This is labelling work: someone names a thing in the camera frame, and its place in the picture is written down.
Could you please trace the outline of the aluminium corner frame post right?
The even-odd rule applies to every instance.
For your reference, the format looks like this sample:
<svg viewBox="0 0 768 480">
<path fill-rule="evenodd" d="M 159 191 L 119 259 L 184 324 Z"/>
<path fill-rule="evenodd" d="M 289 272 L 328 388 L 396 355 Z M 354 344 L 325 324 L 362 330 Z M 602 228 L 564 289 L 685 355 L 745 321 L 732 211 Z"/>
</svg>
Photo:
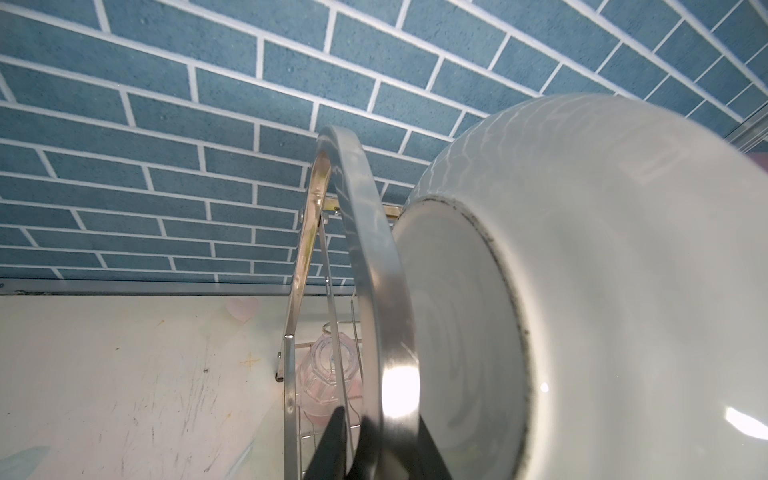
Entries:
<svg viewBox="0 0 768 480">
<path fill-rule="evenodd" d="M 763 105 L 725 137 L 725 141 L 741 152 L 749 152 L 767 138 L 768 106 Z"/>
</svg>

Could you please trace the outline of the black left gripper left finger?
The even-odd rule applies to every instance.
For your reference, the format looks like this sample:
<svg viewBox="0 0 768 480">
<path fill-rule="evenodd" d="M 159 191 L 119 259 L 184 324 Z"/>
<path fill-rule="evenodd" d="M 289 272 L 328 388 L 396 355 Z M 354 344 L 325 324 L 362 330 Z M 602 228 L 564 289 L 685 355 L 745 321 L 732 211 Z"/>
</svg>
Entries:
<svg viewBox="0 0 768 480">
<path fill-rule="evenodd" d="M 344 407 L 337 407 L 304 475 L 305 480 L 344 480 L 346 475 L 347 422 Z"/>
</svg>

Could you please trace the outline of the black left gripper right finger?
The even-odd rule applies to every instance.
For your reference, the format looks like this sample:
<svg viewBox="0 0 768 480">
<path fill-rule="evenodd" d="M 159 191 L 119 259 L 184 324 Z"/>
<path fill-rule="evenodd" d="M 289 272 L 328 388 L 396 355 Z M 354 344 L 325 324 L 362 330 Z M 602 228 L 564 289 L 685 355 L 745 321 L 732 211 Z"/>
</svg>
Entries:
<svg viewBox="0 0 768 480">
<path fill-rule="evenodd" d="M 416 445 L 416 479 L 451 479 L 451 474 L 422 417 L 419 417 Z"/>
</svg>

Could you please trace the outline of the white patterned large bowl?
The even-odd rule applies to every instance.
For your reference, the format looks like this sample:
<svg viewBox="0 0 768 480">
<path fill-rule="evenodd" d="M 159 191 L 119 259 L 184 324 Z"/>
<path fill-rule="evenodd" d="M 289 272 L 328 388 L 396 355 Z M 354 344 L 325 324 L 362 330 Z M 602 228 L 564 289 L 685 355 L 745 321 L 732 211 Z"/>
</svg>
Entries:
<svg viewBox="0 0 768 480">
<path fill-rule="evenodd" d="M 449 477 L 766 477 L 767 173 L 707 128 L 522 103 L 437 156 L 393 234 Z"/>
</svg>

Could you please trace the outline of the steel two-tier dish rack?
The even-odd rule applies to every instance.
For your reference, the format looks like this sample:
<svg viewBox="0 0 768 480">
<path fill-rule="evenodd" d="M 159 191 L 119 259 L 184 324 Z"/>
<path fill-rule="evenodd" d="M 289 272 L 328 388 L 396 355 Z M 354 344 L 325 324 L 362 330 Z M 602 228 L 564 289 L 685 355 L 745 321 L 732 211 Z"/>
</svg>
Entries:
<svg viewBox="0 0 768 480">
<path fill-rule="evenodd" d="M 385 209 L 357 136 L 329 126 L 318 136 L 275 378 L 283 385 L 284 476 L 301 474 L 295 332 L 322 212 L 334 187 L 362 324 L 363 409 L 352 470 L 362 479 L 417 475 L 420 371 L 412 303 Z"/>
</svg>

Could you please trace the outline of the clear pink glass cup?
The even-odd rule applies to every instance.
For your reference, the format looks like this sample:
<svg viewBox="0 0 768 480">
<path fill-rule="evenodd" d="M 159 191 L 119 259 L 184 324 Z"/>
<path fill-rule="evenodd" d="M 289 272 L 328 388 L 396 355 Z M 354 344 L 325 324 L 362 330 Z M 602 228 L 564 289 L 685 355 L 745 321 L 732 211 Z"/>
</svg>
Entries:
<svg viewBox="0 0 768 480">
<path fill-rule="evenodd" d="M 339 347 L 347 399 L 362 398 L 362 380 L 357 346 L 345 332 L 339 332 Z M 331 333 L 323 333 L 299 363 L 299 405 L 304 416 L 317 428 L 325 427 L 333 411 L 343 405 L 337 386 L 336 363 Z"/>
</svg>

